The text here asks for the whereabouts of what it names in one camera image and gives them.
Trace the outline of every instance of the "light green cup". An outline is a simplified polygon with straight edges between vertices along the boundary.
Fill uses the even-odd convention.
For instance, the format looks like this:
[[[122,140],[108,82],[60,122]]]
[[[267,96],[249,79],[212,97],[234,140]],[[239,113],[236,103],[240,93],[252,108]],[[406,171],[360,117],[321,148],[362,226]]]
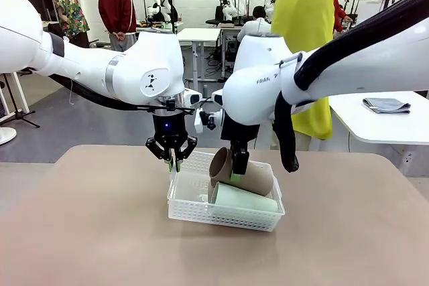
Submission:
[[[252,194],[251,192],[229,186],[221,182],[216,183],[211,199],[210,193],[211,191],[209,189],[208,201],[212,204],[216,204],[217,206],[279,212],[279,208],[275,200],[258,194]]]

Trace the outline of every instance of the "dark hair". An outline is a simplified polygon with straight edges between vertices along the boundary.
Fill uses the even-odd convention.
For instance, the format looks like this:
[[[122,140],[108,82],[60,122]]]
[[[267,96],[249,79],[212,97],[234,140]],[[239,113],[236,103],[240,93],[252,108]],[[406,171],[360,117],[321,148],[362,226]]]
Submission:
[[[267,13],[265,12],[265,9],[262,6],[256,6],[253,9],[253,16],[254,18],[265,18]]]

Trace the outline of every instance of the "paper towel roll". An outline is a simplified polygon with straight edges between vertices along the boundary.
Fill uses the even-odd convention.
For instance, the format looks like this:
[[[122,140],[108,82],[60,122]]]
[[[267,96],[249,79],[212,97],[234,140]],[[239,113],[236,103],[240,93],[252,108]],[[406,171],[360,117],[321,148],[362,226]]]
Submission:
[[[260,196],[268,195],[273,189],[274,178],[267,168],[258,167],[249,162],[246,174],[241,176],[239,182],[231,181],[232,171],[232,152],[223,147],[216,153],[210,164],[209,175],[211,186],[215,187],[217,182],[223,182],[224,184],[259,194]]]

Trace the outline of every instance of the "robot logo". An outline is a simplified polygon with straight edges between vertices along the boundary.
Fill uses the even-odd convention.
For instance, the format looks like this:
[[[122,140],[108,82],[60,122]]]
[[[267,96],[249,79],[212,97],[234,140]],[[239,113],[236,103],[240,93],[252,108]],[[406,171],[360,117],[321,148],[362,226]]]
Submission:
[[[270,81],[269,77],[261,78],[260,80],[258,80],[256,82],[256,85],[262,84],[262,83],[265,83],[265,82],[269,82],[269,81]]]
[[[147,77],[150,78],[150,83],[149,85],[146,85],[146,88],[151,88],[152,90],[154,90],[154,86],[152,85],[152,83],[157,80],[157,78],[155,78],[155,76],[153,76],[153,74],[147,75]]]

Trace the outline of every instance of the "yellow jacket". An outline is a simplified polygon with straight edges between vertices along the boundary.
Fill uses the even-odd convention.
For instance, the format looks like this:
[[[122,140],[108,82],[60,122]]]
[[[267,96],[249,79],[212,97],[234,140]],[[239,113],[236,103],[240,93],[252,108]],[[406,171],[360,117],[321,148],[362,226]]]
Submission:
[[[295,53],[309,52],[332,40],[334,0],[276,0],[271,31]],[[292,116],[294,130],[318,139],[332,136],[328,98]]]

